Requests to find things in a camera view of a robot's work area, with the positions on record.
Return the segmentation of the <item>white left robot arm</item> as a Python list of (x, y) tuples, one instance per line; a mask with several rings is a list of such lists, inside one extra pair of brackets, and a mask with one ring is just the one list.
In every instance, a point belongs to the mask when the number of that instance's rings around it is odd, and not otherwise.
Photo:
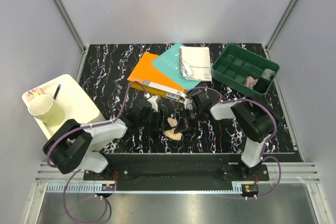
[(99, 144), (105, 146), (107, 141), (123, 138), (127, 132), (142, 127), (160, 133), (171, 129), (156, 100), (142, 100), (119, 118), (94, 124), (68, 119), (44, 145), (43, 152), (48, 165), (62, 174), (82, 169), (107, 180), (113, 175), (113, 167), (99, 152)]

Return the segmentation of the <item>beige underwear navy trim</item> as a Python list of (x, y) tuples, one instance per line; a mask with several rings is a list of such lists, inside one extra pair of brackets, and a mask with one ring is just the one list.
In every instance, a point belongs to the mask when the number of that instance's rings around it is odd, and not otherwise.
[(182, 133), (174, 133), (177, 126), (177, 120), (174, 118), (168, 118), (167, 121), (172, 128), (164, 131), (163, 134), (171, 140), (180, 141), (182, 139)]

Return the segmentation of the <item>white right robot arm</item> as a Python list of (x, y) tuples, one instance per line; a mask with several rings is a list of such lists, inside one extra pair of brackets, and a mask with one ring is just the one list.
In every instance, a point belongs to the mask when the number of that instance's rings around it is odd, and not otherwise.
[(265, 145), (277, 132), (279, 117), (258, 95), (228, 101), (211, 101), (204, 91), (191, 94), (191, 104), (180, 111), (174, 133), (190, 131), (199, 121), (234, 119), (247, 137), (238, 167), (239, 176), (250, 180), (257, 174)]

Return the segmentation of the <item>grey underwear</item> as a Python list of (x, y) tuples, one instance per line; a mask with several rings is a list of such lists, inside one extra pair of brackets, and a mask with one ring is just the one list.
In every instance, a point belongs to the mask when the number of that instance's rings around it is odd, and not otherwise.
[(264, 79), (266, 79), (266, 80), (271, 80), (271, 79), (273, 78), (274, 75), (275, 75), (275, 71), (266, 68), (266, 69), (263, 71), (261, 77), (264, 78)]

